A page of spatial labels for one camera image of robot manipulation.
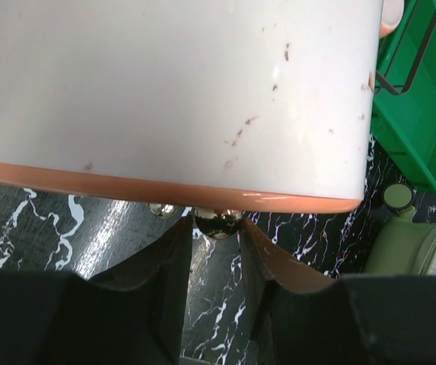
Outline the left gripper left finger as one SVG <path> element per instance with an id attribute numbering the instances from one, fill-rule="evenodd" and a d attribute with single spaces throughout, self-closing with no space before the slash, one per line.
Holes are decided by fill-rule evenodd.
<path id="1" fill-rule="evenodd" d="M 0 364 L 177 364 L 193 219 L 84 279 L 0 271 Z"/>

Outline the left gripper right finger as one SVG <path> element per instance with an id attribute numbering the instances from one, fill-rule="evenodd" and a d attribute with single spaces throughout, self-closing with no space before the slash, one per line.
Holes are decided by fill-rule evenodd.
<path id="1" fill-rule="evenodd" d="M 344 275 L 299 262 L 244 220 L 240 256 L 261 364 L 436 364 L 436 276 Z"/>

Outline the round metal drawer knob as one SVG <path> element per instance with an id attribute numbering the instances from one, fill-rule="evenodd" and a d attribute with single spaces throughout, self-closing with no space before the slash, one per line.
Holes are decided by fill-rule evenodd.
<path id="1" fill-rule="evenodd" d="M 194 219 L 196 226 L 205 236 L 214 240 L 223 240 L 233 236 L 239 230 L 243 212 L 234 209 L 197 208 Z"/>

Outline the green hard-shell suitcase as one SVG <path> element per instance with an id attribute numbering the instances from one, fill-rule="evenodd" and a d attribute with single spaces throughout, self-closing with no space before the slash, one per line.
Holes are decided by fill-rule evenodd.
<path id="1" fill-rule="evenodd" d="M 426 275 L 436 254 L 436 223 L 391 219 L 379 232 L 363 272 L 368 275 Z"/>

